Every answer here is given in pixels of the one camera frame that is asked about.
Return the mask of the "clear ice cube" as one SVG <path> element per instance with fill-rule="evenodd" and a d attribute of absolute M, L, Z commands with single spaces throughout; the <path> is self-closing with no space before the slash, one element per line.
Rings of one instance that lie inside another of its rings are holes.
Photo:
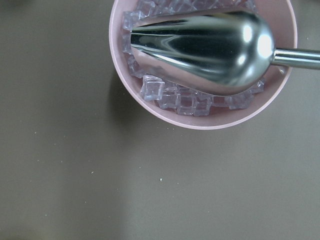
<path fill-rule="evenodd" d="M 144 75 L 140 95 L 145 101 L 159 101 L 163 98 L 165 82 L 153 75 Z"/>

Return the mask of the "steel ice scoop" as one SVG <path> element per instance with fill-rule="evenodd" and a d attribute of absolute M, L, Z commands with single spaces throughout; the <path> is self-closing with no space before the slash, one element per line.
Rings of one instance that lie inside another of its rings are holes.
<path fill-rule="evenodd" d="M 130 45 L 147 73 L 218 96 L 247 90 L 271 65 L 320 68 L 318 51 L 277 48 L 269 24 L 244 8 L 150 16 L 133 27 Z"/>

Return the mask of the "pink bowl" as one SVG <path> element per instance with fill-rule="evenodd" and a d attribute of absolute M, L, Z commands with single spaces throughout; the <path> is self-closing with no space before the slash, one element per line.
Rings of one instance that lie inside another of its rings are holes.
<path fill-rule="evenodd" d="M 298 44 L 298 30 L 296 16 L 289 0 L 257 0 L 255 2 L 258 13 L 268 22 L 272 29 L 277 47 L 296 48 Z M 145 101 L 140 95 L 142 81 L 130 75 L 128 64 L 122 52 L 122 23 L 123 13 L 136 8 L 135 0 L 116 0 L 113 3 L 109 20 L 109 47 L 115 70 L 132 99 L 144 109 L 161 120 L 188 129 L 217 130 L 243 123 L 268 107 L 279 95 L 292 69 L 271 66 L 264 78 L 264 91 L 253 98 L 248 108 L 229 110 L 216 108 L 208 116 L 179 115 L 173 111 L 160 109 L 155 102 Z"/>

